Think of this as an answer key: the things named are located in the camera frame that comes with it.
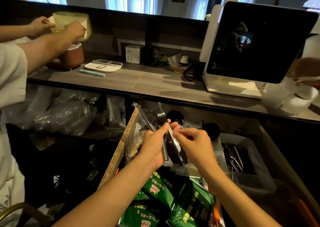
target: teal pen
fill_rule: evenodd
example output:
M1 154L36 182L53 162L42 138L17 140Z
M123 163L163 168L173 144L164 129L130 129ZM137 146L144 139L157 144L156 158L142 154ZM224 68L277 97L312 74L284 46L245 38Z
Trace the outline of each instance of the teal pen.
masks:
M88 74L88 75L95 75L95 76L99 76L99 77L106 77L105 74L98 73L98 72L94 72L94 71L90 71L90 70L85 70L85 69L80 69L79 72L80 72L80 73L84 73L84 74Z

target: white sleeve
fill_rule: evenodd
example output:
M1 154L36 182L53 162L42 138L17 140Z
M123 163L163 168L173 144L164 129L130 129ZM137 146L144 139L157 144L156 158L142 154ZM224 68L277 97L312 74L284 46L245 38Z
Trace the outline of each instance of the white sleeve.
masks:
M24 101L28 63L21 47L0 43L0 109Z

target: wooden drawer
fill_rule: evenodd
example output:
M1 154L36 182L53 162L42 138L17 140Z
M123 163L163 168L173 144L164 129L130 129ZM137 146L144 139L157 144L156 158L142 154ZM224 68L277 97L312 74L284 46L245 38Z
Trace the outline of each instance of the wooden drawer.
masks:
M155 103L150 101L141 101L139 104L142 106L142 108L152 108L155 106ZM295 198L304 201L314 217L318 221L320 220L320 206L258 120L196 108L173 106L164 103L162 104L162 108L166 113L171 110L178 110L184 115L185 119L189 121L199 122L204 120L205 122L215 122L220 126L221 130L234 128L244 129L246 136L254 142L271 176L274 179L278 179L290 186L290 189L293 190L290 194L293 194L295 195ZM135 109L110 161L110 164L102 178L99 188L115 175L120 161L123 158L125 146L132 140L134 134L134 125L138 121L139 114ZM263 209L266 210L271 216L273 215L272 213L277 214L270 206L266 206L266 208Z

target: brown bowl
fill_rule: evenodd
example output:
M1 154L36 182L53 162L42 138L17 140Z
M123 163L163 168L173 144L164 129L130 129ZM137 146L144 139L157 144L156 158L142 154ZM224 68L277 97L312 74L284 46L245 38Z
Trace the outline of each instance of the brown bowl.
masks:
M61 60L61 67L66 69L74 69L80 66L85 57L83 55L82 44L72 43L70 48L59 56Z

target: white box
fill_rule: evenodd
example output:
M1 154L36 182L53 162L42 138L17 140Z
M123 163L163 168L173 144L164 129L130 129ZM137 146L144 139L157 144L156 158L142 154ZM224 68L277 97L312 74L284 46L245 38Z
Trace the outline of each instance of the white box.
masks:
M125 56L127 63L140 63L141 46L128 45L125 47Z

